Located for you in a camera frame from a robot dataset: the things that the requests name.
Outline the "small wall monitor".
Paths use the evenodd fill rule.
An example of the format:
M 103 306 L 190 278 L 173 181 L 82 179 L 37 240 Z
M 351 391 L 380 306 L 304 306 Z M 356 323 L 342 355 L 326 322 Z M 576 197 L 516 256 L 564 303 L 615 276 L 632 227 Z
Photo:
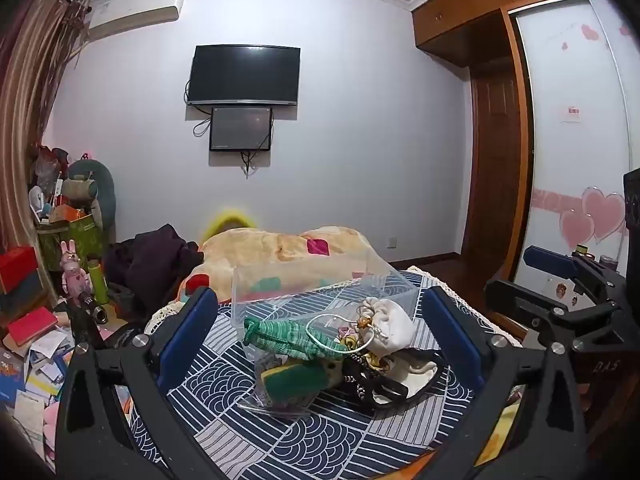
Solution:
M 210 118 L 211 152 L 268 152 L 271 148 L 272 109 L 214 107 Z

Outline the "striped brown curtain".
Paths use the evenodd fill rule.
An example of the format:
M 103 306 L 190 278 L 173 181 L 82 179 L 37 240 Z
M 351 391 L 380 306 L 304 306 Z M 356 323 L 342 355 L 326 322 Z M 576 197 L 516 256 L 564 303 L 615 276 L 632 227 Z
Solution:
M 26 0 L 1 36 L 2 252 L 35 244 L 27 198 L 32 152 L 88 11 L 89 0 Z

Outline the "cream bag with black straps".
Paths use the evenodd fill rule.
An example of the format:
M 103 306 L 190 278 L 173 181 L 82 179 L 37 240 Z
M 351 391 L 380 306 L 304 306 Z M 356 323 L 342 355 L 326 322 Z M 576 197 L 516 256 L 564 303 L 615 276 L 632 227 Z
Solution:
M 382 359 L 381 368 L 374 368 L 363 353 L 353 354 L 343 361 L 344 388 L 365 408 L 400 408 L 431 394 L 446 367 L 434 350 L 397 351 Z

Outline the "red box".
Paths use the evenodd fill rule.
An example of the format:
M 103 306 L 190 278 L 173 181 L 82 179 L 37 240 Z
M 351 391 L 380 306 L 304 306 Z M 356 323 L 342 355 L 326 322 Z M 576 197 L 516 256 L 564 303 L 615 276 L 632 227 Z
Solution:
M 0 286 L 2 295 L 16 289 L 25 278 L 38 269 L 35 249 L 15 247 L 0 256 Z

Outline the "clear plastic storage box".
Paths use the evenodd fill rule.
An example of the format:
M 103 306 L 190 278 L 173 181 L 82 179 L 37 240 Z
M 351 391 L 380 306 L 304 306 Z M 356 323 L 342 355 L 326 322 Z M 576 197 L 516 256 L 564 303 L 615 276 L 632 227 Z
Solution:
M 420 287 L 381 257 L 336 255 L 272 266 L 239 266 L 232 274 L 231 324 L 245 353 L 255 361 L 265 352 L 243 344 L 244 318 L 292 320 L 332 340 L 352 335 L 349 348 L 364 343 L 358 332 L 358 306 L 368 297 L 397 302 L 416 325 Z M 414 334 L 410 347 L 416 344 Z

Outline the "green plush neck pillow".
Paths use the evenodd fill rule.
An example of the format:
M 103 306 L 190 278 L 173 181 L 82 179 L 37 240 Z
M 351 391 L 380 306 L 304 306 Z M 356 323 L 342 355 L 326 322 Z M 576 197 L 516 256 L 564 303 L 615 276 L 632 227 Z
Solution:
M 90 209 L 93 220 L 103 231 L 115 223 L 116 197 L 113 177 L 102 162 L 95 159 L 78 159 L 67 168 L 62 195 L 73 206 Z

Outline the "wooden wardrobe frame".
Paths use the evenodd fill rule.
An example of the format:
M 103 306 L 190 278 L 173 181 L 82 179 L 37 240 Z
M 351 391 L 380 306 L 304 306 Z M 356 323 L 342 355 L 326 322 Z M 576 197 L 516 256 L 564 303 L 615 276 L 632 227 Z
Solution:
M 523 261 L 533 180 L 533 117 L 513 14 L 552 0 L 428 0 L 416 45 L 471 78 L 472 168 L 462 258 L 484 276 L 547 283 Z

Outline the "white air conditioner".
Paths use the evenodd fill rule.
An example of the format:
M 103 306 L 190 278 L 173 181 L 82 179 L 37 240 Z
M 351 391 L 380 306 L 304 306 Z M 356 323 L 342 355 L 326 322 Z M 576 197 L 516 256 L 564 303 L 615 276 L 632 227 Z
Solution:
M 92 6 L 88 39 L 96 41 L 121 32 L 177 21 L 184 0 L 111 0 Z

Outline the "green knitted cloth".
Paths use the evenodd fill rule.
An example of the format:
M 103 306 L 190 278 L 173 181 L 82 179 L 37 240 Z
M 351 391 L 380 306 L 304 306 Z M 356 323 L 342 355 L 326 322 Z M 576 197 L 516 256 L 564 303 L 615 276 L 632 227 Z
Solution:
M 258 320 L 248 316 L 243 321 L 243 344 L 265 352 L 282 354 L 302 361 L 339 360 L 345 347 L 316 330 L 309 336 L 303 324 L 292 320 Z

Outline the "pink rabbit figurine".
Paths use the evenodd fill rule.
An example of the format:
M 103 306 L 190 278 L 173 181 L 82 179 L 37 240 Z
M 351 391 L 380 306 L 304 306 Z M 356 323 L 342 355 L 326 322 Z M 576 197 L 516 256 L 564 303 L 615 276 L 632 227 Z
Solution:
M 80 258 L 76 252 L 74 240 L 61 244 L 62 289 L 68 299 L 78 302 L 82 294 L 92 293 L 92 283 L 89 274 L 80 265 Z

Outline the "beige patchwork blanket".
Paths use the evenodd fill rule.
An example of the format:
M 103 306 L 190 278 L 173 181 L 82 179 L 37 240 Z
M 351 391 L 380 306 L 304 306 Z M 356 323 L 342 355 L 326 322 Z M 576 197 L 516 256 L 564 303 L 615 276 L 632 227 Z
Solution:
M 378 256 L 366 237 L 346 226 L 322 226 L 300 234 L 269 232 L 256 228 L 236 228 L 215 234 L 201 244 L 204 261 L 180 284 L 178 298 L 186 294 L 186 282 L 206 274 L 209 287 L 218 299 L 231 299 L 232 274 L 239 266 L 272 266 L 307 258 L 336 255 Z

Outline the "white drawstring pouch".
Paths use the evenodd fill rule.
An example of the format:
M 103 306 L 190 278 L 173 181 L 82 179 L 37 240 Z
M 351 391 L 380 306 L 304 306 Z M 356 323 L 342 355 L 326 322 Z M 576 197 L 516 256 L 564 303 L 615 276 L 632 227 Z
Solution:
M 410 347 L 416 326 L 397 302 L 368 297 L 358 306 L 358 332 L 364 348 L 377 358 Z

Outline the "large wall television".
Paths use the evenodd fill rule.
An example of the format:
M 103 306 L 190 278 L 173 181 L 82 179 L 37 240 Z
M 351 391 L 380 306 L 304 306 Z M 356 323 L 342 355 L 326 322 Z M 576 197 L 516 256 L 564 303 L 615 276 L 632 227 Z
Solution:
M 299 70 L 299 48 L 252 44 L 197 46 L 186 102 L 296 105 Z

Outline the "yellow green sponge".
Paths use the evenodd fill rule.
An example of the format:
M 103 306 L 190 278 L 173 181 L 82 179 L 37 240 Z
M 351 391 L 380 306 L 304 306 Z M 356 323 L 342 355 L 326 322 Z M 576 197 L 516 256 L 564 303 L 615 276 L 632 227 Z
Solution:
M 259 375 L 270 406 L 285 406 L 314 396 L 329 385 L 320 361 L 288 361 Z

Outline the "white sliding door with hearts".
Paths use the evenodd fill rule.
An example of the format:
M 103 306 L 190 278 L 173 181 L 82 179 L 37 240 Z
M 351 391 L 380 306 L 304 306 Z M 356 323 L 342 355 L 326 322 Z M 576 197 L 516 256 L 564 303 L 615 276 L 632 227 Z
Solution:
M 533 117 L 524 247 L 626 271 L 623 176 L 639 166 L 639 44 L 610 0 L 552 0 L 513 14 Z

